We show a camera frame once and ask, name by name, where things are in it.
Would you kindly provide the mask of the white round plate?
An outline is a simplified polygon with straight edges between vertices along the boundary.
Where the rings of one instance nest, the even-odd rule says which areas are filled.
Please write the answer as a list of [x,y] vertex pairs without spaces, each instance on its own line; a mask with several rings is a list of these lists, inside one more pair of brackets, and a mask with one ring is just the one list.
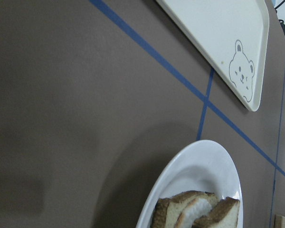
[[200,140],[178,152],[163,169],[150,191],[136,227],[149,228],[159,198],[198,190],[219,199],[242,200],[238,171],[227,150],[211,140]]

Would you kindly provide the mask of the bread slice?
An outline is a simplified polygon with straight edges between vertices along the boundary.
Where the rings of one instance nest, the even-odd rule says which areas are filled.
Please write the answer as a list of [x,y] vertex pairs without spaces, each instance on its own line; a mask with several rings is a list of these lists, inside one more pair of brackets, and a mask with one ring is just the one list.
[[152,214],[152,228],[178,228],[182,211],[194,199],[206,199],[212,206],[219,202],[214,193],[189,190],[170,198],[158,199]]
[[226,197],[210,211],[207,216],[202,216],[193,222],[192,228],[236,228],[240,200]]

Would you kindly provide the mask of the fried egg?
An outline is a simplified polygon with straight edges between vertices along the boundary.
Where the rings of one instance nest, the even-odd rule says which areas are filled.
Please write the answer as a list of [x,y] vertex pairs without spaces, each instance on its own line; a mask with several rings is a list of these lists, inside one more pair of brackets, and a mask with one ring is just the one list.
[[180,214],[178,227],[191,228],[196,219],[207,215],[211,209],[212,206],[206,199],[194,199]]

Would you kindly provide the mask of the cream bear serving tray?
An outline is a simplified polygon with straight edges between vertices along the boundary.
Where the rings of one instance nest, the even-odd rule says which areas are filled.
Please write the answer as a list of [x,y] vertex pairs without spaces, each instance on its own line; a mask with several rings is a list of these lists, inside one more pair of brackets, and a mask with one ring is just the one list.
[[246,109],[259,109],[269,33],[263,0],[161,0],[159,5]]

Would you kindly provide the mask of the wooden cutting board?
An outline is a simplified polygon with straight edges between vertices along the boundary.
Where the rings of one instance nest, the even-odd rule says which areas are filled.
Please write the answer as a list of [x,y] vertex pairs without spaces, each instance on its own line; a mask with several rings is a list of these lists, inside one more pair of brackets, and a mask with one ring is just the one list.
[[275,215],[274,228],[285,228],[285,216]]

